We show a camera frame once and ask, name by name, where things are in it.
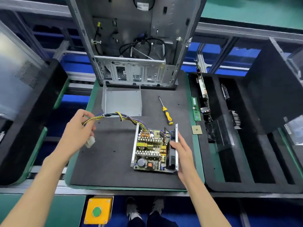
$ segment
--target shoe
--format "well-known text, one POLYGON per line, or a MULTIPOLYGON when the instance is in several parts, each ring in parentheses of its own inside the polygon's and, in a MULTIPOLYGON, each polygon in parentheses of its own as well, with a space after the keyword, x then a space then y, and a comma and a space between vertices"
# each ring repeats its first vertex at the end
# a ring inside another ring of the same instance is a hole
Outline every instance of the shoe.
POLYGON ((154 198, 154 205, 151 209, 150 215, 155 211, 157 211, 161 215, 163 209, 164 209, 164 198, 156 196, 154 198))
POLYGON ((126 199, 126 215, 129 221, 134 219, 135 217, 139 217, 142 220, 142 217, 136 205, 136 201, 133 197, 128 197, 126 199))

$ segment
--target dark pants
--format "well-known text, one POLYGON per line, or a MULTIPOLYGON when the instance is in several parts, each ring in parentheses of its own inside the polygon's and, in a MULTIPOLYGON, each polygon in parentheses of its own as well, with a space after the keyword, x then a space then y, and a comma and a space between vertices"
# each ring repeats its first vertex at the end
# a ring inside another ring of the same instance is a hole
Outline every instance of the dark pants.
MULTIPOLYGON (((135 217, 128 222, 127 227, 145 227, 145 223, 141 218, 135 217)), ((161 215, 155 211, 147 218, 147 227, 178 227, 178 225, 176 222, 161 217, 161 215)))

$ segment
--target gray foam mat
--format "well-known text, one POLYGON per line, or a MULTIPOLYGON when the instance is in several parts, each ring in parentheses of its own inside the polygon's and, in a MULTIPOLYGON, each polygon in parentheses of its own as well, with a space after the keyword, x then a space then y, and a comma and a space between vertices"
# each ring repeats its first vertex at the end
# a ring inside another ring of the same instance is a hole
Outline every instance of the gray foam mat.
MULTIPOLYGON (((175 91, 142 89, 142 120, 150 129, 173 130, 174 125, 166 123, 162 105, 167 107, 174 124, 189 147, 193 150, 192 130, 189 121, 185 78, 182 71, 178 76, 179 86, 175 91)), ((102 88, 97 94, 93 114, 101 110, 102 88)), ((136 187, 157 189, 185 189, 177 174, 143 172, 134 170, 131 155, 135 129, 130 121, 120 122, 119 118, 103 118, 96 122, 96 142, 91 148, 80 150, 70 184, 81 186, 136 187)))

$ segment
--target person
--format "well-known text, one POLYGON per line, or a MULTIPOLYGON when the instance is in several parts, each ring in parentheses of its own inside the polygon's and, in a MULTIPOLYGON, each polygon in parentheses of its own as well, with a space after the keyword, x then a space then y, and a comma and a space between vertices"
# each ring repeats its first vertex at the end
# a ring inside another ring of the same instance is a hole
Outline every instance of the person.
MULTIPOLYGON (((22 195, 0 227, 43 227, 45 225, 63 168, 72 155, 85 144, 90 136, 94 135, 93 131, 96 129, 94 119, 82 126, 82 123, 91 117, 94 117, 94 115, 88 111, 80 109, 76 112, 70 122, 67 123, 55 150, 43 161, 41 170, 32 185, 22 195)), ((230 226, 200 180, 195 170, 189 146, 180 133, 178 137, 178 143, 171 142, 172 147, 178 151, 180 158, 178 175, 189 193, 200 225, 202 227, 230 226)), ((147 219, 147 226, 177 226, 175 222, 161 217, 163 207, 163 199, 155 199, 153 210, 147 219)), ((128 227, 144 226, 144 222, 132 198, 127 200, 127 208, 130 220, 128 227)))

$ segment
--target hand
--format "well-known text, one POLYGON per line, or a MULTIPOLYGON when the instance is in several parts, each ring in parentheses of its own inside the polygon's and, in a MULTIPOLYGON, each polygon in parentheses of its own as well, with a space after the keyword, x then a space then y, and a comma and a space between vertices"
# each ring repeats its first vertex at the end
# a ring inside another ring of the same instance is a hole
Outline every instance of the hand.
POLYGON ((194 158, 192 156, 191 149, 185 142, 184 138, 178 132, 178 143, 170 141, 170 145, 178 151, 179 156, 179 171, 178 176, 181 182, 187 189, 187 182, 198 175, 195 165, 194 158))
POLYGON ((57 149, 64 158, 68 161, 71 156, 76 153, 89 139, 89 136, 94 136, 93 131, 96 129, 95 120, 91 120, 82 125, 89 118, 94 117, 91 112, 79 109, 74 117, 67 123, 62 138, 60 139, 57 149))

